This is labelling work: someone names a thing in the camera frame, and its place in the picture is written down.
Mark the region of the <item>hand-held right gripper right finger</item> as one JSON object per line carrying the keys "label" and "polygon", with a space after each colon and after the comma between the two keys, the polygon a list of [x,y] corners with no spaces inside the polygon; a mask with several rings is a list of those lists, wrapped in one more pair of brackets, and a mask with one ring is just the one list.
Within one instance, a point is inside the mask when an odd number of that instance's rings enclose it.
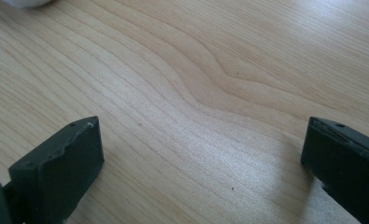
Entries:
{"label": "hand-held right gripper right finger", "polygon": [[301,164],[361,224],[369,224],[369,137],[341,123],[309,119]]}

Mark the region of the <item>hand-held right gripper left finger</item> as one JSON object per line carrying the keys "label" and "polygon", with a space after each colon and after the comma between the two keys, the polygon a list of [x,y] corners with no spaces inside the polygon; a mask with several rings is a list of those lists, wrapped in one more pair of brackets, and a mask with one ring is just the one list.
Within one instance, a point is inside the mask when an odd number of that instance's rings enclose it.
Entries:
{"label": "hand-held right gripper left finger", "polygon": [[74,121],[8,168],[14,224],[63,224],[104,163],[99,119]]}

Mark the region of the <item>white round object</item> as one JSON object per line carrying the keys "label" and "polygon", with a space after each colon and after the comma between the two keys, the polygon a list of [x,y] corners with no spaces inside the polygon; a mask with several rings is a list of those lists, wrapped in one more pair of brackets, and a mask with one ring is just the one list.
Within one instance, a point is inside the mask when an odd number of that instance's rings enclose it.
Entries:
{"label": "white round object", "polygon": [[42,7],[53,0],[3,0],[16,8]]}

